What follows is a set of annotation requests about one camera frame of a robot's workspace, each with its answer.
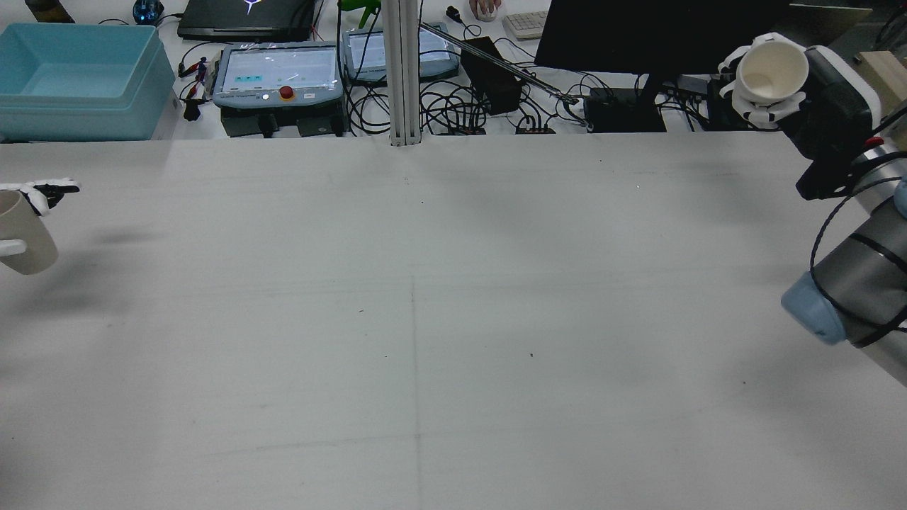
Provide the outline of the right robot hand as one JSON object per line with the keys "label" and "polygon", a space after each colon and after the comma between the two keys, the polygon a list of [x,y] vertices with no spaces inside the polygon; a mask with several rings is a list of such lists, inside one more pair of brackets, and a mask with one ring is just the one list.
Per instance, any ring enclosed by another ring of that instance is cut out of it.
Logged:
{"label": "right robot hand", "polygon": [[807,159],[861,152],[882,119],[878,94],[828,47],[804,47],[764,33],[717,67],[731,75],[720,91],[749,125],[781,130]]}

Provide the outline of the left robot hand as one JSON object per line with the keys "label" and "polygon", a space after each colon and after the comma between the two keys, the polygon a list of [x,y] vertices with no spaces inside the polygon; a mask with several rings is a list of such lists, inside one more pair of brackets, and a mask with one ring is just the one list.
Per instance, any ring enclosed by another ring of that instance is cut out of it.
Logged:
{"label": "left robot hand", "polygon": [[2,256],[28,253],[47,257],[55,248],[42,217],[48,216],[65,195],[80,190],[74,178],[2,183]]}

